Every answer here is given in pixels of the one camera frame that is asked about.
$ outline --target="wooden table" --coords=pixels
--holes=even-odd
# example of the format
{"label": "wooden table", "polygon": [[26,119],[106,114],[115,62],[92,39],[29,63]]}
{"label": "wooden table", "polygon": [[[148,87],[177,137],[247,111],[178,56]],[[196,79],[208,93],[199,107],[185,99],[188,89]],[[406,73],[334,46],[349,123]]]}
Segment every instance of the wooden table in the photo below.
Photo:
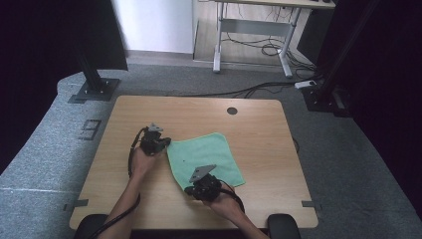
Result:
{"label": "wooden table", "polygon": [[[332,0],[329,3],[324,3],[322,0],[214,0],[219,4],[218,18],[217,18],[217,45],[214,49],[214,65],[213,72],[220,72],[221,63],[221,33],[243,33],[267,36],[279,36],[285,38],[283,48],[278,50],[280,62],[287,78],[291,78],[292,71],[286,59],[286,53],[289,50],[289,45],[292,41],[293,34],[298,23],[302,8],[311,9],[333,9],[335,4]],[[250,21],[243,19],[228,19],[224,17],[224,5],[229,3],[252,4],[252,5],[270,5],[278,7],[293,7],[295,8],[292,15],[292,21],[289,23]]]}
{"label": "wooden table", "polygon": [[[235,115],[227,113],[236,108]],[[221,132],[246,180],[236,188],[246,213],[259,228],[273,213],[291,214],[299,227],[317,226],[311,201],[282,105],[270,100],[119,97],[109,118],[70,225],[76,229],[90,214],[109,214],[127,181],[129,147],[137,132],[155,122],[162,136],[183,140]],[[148,174],[134,228],[223,229],[234,226],[176,183],[166,154]]]}

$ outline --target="white wall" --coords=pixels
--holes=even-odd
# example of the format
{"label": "white wall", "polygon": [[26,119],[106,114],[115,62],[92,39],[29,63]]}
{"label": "white wall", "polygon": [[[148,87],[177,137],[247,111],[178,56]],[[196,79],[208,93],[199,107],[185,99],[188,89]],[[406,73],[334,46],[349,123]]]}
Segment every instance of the white wall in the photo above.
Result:
{"label": "white wall", "polygon": [[112,0],[125,49],[193,53],[192,1]]}

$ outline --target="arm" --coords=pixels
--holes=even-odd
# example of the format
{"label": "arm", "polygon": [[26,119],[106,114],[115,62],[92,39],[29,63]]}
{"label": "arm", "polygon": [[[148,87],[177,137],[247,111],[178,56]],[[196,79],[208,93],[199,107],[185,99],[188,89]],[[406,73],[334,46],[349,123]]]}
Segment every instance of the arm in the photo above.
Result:
{"label": "arm", "polygon": [[[141,183],[159,156],[160,153],[155,156],[147,156],[139,147],[135,149],[132,160],[132,176],[127,183],[126,189],[118,202],[115,204],[105,223],[116,218],[136,202]],[[135,212],[136,210],[130,212],[127,216],[112,225],[111,228],[100,234],[98,238],[129,238],[134,222],[134,215],[136,214]]]}
{"label": "arm", "polygon": [[248,216],[240,209],[239,204],[230,195],[220,193],[213,202],[204,201],[203,203],[209,206],[217,215],[235,224],[247,238],[269,239],[266,234],[252,223]]}

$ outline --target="hand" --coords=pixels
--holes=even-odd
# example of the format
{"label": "hand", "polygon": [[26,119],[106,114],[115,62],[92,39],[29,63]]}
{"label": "hand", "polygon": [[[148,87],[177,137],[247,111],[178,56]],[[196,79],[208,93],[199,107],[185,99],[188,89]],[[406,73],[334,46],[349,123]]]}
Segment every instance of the hand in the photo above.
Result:
{"label": "hand", "polygon": [[161,152],[156,153],[153,156],[146,155],[140,147],[134,150],[132,158],[132,175],[144,176],[148,171],[152,169],[156,160],[160,158]]}
{"label": "hand", "polygon": [[[233,186],[227,186],[226,184],[222,184],[222,188],[226,190],[235,190]],[[217,215],[228,219],[230,221],[234,221],[236,218],[239,218],[244,215],[242,212],[239,203],[233,199],[232,196],[229,194],[220,192],[220,195],[214,199],[214,201],[202,201],[204,205],[209,206]]]}

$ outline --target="black chair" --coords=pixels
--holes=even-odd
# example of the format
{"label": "black chair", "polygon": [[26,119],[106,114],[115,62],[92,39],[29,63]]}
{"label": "black chair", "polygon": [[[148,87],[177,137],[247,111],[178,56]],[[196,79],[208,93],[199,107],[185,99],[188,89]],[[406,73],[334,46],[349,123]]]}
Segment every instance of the black chair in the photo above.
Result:
{"label": "black chair", "polygon": [[[82,220],[75,239],[87,239],[106,222],[107,215],[93,214]],[[298,224],[289,214],[272,214],[268,217],[268,234],[271,239],[301,239]]]}

